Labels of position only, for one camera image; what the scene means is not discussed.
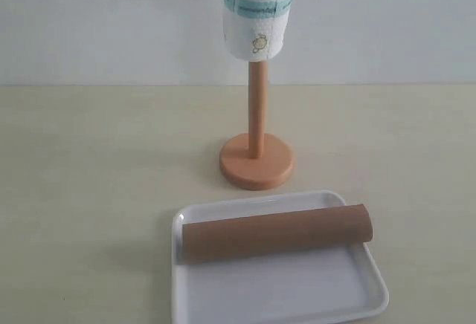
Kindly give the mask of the brown cardboard tube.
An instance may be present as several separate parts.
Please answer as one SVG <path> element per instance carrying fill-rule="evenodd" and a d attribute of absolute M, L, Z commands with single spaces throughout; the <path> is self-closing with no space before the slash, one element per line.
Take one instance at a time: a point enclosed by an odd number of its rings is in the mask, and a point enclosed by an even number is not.
<path fill-rule="evenodd" d="M 372 238 L 363 204 L 272 213 L 183 225 L 181 259 L 201 264 L 362 244 Z"/>

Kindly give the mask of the printed white paper towel roll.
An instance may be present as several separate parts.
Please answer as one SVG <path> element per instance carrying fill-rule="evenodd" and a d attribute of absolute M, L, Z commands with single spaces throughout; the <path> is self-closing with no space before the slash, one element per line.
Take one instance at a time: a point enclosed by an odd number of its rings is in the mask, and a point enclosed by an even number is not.
<path fill-rule="evenodd" d="M 237 59 L 262 62 L 283 47 L 293 0 L 223 0 L 223 32 Z"/>

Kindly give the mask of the wooden paper towel holder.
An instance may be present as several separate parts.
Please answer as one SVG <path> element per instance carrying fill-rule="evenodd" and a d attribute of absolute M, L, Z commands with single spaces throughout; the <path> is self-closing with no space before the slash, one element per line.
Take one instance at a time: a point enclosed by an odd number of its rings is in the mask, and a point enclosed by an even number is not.
<path fill-rule="evenodd" d="M 266 132 L 268 63 L 248 64 L 248 131 L 224 144 L 219 168 L 233 185 L 248 190 L 274 189 L 285 183 L 293 170 L 289 145 Z"/>

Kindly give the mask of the white rectangular plastic tray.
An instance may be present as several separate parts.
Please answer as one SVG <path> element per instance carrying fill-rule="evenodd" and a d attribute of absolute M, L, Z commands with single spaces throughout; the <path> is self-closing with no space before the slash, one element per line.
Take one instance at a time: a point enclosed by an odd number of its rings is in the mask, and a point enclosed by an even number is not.
<path fill-rule="evenodd" d="M 186 224 L 344 205 L 329 190 L 194 204 L 171 224 L 174 323 L 347 323 L 381 314 L 385 281 L 367 245 L 188 265 Z"/>

